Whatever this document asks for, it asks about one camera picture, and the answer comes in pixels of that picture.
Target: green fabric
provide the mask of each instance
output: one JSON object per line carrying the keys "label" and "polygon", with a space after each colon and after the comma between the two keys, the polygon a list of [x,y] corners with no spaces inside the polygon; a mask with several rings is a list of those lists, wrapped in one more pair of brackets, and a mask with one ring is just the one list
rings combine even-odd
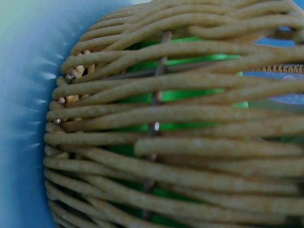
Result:
{"label": "green fabric", "polygon": [[[187,38],[187,39],[176,39],[172,42],[187,42],[187,41],[195,41],[198,40],[198,38]],[[158,44],[159,42],[146,42],[146,43],[140,43],[137,44],[138,49],[147,47],[150,45]],[[181,63],[190,63],[190,62],[198,62],[198,61],[210,61],[210,60],[223,60],[223,59],[231,59],[231,58],[239,58],[239,56],[236,55],[225,55],[225,54],[216,54],[216,55],[209,55],[209,56],[203,56],[203,57],[195,57],[195,58],[188,58],[188,59],[180,59],[180,60],[169,60],[167,61],[167,65],[175,65],[175,64],[181,64]],[[152,62],[144,62],[140,63],[136,66],[131,67],[128,69],[128,72],[132,71],[140,71],[148,68],[155,68],[157,66],[157,61]],[[208,94],[214,94],[214,93],[220,93],[222,92],[222,89],[212,89],[212,90],[183,90],[183,91],[164,91],[162,93],[162,101],[173,101],[183,98],[190,98],[190,97],[196,97],[196,96],[202,96],[202,95],[208,95]],[[145,94],[145,95],[137,95],[134,97],[130,97],[124,100],[119,101],[120,103],[151,103],[152,102],[152,94]],[[240,104],[236,104],[235,106],[238,107],[244,107],[247,108],[248,104],[247,102],[243,102]],[[217,123],[163,123],[160,125],[160,130],[171,130],[171,129],[178,129],[178,128],[193,128],[193,127],[207,127],[207,126],[215,126]],[[135,126],[135,127],[128,127],[123,129],[115,130],[117,131],[148,131],[149,126],[148,125],[141,125],[141,126]],[[133,146],[132,145],[117,145],[117,146],[108,146],[106,149],[116,152],[119,154],[123,154],[130,157],[136,157],[134,154]],[[129,188],[143,191],[143,186],[135,183],[130,183],[126,181],[118,180],[119,183],[128,186]],[[184,196],[163,191],[161,189],[155,189],[154,195],[171,198],[171,199],[178,199],[178,200],[185,200],[185,201],[195,201],[190,198],[186,198]],[[142,217],[142,211],[139,209],[126,207],[122,205],[117,205],[119,208],[123,209],[124,211],[127,211],[128,213],[137,216],[139,218]],[[180,227],[180,228],[186,228],[187,226],[176,223],[170,219],[164,218],[159,215],[153,216],[153,222],[157,224],[162,224],[165,226],[172,226],[172,227]]]}

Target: blue surface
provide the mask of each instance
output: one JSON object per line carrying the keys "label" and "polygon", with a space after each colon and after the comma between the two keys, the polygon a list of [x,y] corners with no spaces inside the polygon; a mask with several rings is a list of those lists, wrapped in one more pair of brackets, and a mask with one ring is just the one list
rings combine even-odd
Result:
{"label": "blue surface", "polygon": [[103,14],[132,0],[0,0],[0,227],[54,228],[45,116],[60,65]]}

